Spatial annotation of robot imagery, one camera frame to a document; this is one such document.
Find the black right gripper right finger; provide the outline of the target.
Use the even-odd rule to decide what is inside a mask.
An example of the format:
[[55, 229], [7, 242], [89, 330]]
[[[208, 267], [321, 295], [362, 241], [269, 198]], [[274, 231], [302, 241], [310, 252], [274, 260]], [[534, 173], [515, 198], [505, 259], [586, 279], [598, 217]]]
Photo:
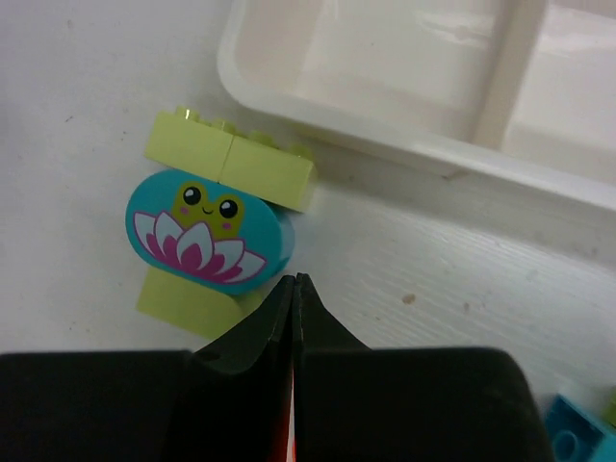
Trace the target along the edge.
[[306, 274], [292, 303], [300, 461], [550, 461], [516, 361], [492, 347], [372, 349]]

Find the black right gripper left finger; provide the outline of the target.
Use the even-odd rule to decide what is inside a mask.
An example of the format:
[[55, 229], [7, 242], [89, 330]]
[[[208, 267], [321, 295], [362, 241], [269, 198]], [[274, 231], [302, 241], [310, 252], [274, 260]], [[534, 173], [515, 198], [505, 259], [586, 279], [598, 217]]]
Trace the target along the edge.
[[197, 350], [7, 353], [5, 461], [265, 461], [289, 396], [284, 276]]

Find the lime green curved lego brick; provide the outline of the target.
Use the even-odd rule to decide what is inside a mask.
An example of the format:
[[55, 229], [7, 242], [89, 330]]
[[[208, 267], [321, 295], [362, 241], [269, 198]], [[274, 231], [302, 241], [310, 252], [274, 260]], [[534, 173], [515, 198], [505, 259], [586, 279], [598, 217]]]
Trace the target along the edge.
[[263, 300], [259, 291], [228, 295], [149, 268], [136, 307], [159, 321], [215, 340], [249, 316]]

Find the teal frog lego brick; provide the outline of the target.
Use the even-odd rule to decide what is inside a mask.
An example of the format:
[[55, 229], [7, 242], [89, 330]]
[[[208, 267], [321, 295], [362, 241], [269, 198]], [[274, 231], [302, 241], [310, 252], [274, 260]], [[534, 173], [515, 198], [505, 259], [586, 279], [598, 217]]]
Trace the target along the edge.
[[284, 211], [177, 169], [159, 171], [136, 187], [125, 227], [148, 265], [228, 295], [265, 284], [295, 248]]

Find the lime green stepped lego brick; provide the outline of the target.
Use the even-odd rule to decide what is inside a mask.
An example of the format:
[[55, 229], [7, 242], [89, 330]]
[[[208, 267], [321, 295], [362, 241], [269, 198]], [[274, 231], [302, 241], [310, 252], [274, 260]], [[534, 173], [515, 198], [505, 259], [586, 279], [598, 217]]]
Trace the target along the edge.
[[616, 390], [612, 388], [609, 400], [606, 402], [602, 413], [603, 421], [613, 430], [616, 429]]

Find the white divided plastic tray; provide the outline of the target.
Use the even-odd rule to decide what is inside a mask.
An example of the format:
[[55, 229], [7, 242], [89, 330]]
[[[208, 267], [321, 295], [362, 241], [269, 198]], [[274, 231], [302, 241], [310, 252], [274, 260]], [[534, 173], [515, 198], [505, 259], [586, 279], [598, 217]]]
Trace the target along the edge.
[[310, 137], [615, 206], [611, 1], [237, 1], [218, 74]]

